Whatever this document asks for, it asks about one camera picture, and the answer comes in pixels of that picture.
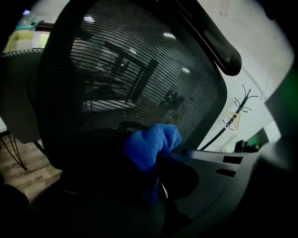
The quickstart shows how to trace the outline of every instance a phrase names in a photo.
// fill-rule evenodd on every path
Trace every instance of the blue microfiber towel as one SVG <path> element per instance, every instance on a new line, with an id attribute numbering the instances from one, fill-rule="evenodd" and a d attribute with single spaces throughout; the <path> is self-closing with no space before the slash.
<path id="1" fill-rule="evenodd" d="M 180 142 L 181 135 L 177 126 L 166 124 L 155 124 L 148 130 L 137 131 L 125 141 L 125 155 L 152 181 L 148 187 L 152 202 L 155 200 L 155 188 L 158 184 L 155 175 L 157 153 L 170 152 Z"/>

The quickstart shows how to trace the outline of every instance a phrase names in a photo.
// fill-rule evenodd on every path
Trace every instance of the wooden floor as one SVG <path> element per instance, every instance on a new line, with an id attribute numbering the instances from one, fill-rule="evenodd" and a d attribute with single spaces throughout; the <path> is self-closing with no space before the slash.
<path id="1" fill-rule="evenodd" d="M 3 137 L 8 149 L 14 154 L 9 137 Z M 45 188 L 57 181 L 61 170 L 52 167 L 47 157 L 33 144 L 17 141 L 20 156 L 27 171 L 22 169 L 0 141 L 0 172 L 5 184 L 10 184 L 23 192 L 30 201 Z"/>

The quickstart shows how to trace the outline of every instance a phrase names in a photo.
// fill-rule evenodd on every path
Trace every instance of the blue cloth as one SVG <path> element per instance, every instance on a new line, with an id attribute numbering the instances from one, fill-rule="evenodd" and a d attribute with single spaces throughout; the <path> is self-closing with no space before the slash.
<path id="1" fill-rule="evenodd" d="M 151 202 L 156 199 L 158 178 L 155 174 L 158 152 L 170 152 L 181 142 L 181 135 L 175 125 L 155 124 L 148 130 L 137 131 L 125 141 L 125 155 L 137 169 L 148 178 L 147 195 Z"/>

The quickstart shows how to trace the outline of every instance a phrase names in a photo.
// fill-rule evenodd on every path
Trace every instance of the black mesh backrest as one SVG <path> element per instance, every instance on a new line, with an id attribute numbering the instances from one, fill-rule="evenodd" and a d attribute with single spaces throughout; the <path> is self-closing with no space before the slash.
<path id="1" fill-rule="evenodd" d="M 70 1 L 42 55 L 37 116 L 51 163 L 155 123 L 197 149 L 226 102 L 216 65 L 158 1 Z"/>

